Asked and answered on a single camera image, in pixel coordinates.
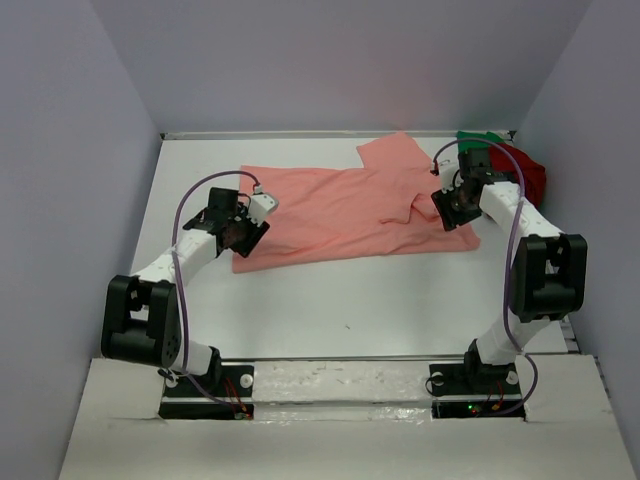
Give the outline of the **pink t shirt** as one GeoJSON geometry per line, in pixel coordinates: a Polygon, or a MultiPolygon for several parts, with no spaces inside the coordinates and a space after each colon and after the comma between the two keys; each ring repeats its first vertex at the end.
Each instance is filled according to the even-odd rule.
{"type": "Polygon", "coordinates": [[[245,166],[276,197],[269,231],[236,274],[370,256],[466,252],[479,248],[471,226],[443,228],[431,200],[440,182],[432,160],[405,133],[358,147],[359,168],[245,166]]]}

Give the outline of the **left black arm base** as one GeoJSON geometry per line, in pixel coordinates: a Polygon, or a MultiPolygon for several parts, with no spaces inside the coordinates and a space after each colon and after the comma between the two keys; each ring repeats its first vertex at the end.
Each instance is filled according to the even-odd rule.
{"type": "Polygon", "coordinates": [[[254,417],[255,369],[249,363],[223,363],[217,384],[208,377],[196,383],[167,369],[159,369],[164,380],[159,416],[166,420],[250,421],[254,417]]]}

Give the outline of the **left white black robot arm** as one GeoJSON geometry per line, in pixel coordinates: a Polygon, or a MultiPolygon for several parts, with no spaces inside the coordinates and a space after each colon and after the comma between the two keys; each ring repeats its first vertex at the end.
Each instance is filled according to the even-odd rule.
{"type": "Polygon", "coordinates": [[[145,268],[108,284],[100,348],[104,357],[182,375],[209,395],[221,383],[219,350],[190,338],[186,285],[229,250],[248,257],[270,228],[279,201],[259,186],[248,196],[213,187],[207,205],[177,222],[171,245],[145,268]]]}

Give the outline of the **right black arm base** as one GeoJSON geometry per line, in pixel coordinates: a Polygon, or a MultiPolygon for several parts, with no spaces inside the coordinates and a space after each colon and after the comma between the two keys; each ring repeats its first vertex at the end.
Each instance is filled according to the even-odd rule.
{"type": "Polygon", "coordinates": [[[462,363],[435,363],[425,381],[436,420],[526,417],[515,365],[490,367],[470,380],[462,363]]]}

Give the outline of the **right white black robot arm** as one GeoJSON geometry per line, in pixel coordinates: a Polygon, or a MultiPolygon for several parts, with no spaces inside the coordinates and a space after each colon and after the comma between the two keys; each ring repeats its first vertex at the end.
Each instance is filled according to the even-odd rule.
{"type": "Polygon", "coordinates": [[[482,139],[456,162],[436,156],[431,172],[440,181],[431,199],[445,231],[487,216],[508,240],[498,320],[471,342],[462,362],[431,366],[427,390],[436,397],[510,392],[526,344],[583,305],[586,239],[563,232],[529,201],[523,168],[505,146],[482,139]]]}

